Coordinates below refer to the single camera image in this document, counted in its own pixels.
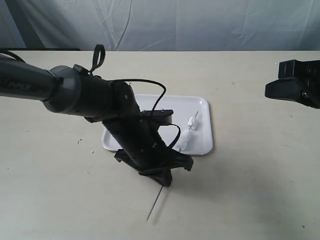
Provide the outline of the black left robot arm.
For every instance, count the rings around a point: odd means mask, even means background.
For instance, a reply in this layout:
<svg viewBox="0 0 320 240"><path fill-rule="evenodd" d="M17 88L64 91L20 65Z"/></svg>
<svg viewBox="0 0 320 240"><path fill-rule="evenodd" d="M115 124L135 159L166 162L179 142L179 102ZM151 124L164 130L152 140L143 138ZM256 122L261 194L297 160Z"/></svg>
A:
<svg viewBox="0 0 320 240"><path fill-rule="evenodd" d="M115 159L164 187L172 183L172 169L193 167L191 156L159 135L161 126L172 124L173 110L142 111L127 79L105 80L80 65L41 69L3 50L0 94L41 101L50 112L102 123L120 145Z"/></svg>

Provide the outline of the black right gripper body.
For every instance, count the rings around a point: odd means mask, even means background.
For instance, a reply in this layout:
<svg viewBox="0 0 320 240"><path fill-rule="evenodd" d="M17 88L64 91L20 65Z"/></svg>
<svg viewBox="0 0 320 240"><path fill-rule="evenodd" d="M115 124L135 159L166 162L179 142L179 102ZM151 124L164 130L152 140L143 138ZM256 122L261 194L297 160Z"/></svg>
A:
<svg viewBox="0 0 320 240"><path fill-rule="evenodd" d="M320 81L320 61L286 60L279 63L278 79L311 79Z"/></svg>

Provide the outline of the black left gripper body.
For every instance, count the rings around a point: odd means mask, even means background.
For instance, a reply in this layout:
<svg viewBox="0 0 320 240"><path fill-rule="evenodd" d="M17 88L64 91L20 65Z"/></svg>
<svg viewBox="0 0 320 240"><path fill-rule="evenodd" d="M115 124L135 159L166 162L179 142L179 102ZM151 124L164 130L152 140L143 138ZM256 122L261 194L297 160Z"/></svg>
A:
<svg viewBox="0 0 320 240"><path fill-rule="evenodd" d="M166 145L158 133L157 124L135 116L117 117L104 120L102 124L121 146L122 151L115 155L142 175L157 168L184 168L190 171L193 159L173 149L173 144Z"/></svg>

